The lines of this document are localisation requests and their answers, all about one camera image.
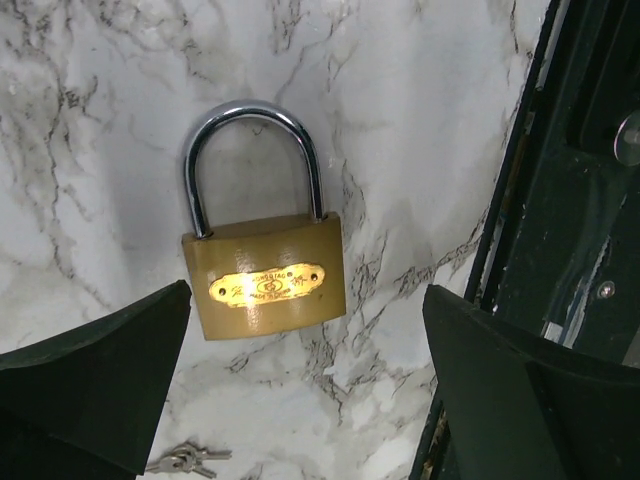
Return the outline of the brass padlock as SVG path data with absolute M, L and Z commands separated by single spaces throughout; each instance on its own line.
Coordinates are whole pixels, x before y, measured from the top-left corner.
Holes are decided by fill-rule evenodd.
M 198 188 L 200 153 L 241 119 L 265 120 L 294 139 L 307 170 L 309 214 L 210 226 Z M 341 219 L 324 207 L 317 151 L 300 120 L 262 100 L 226 102 L 194 126 L 182 155 L 193 225 L 182 246 L 206 340 L 267 336 L 345 315 Z

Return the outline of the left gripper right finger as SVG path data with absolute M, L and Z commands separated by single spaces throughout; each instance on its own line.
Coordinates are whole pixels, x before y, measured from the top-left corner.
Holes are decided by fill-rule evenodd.
M 423 317 L 463 479 L 636 479 L 638 370 L 500 321 L 439 285 Z

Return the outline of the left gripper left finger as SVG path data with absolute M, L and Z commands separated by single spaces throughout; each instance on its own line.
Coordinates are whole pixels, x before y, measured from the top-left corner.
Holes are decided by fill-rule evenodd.
M 191 310 L 184 280 L 1 356 L 4 479 L 145 471 Z

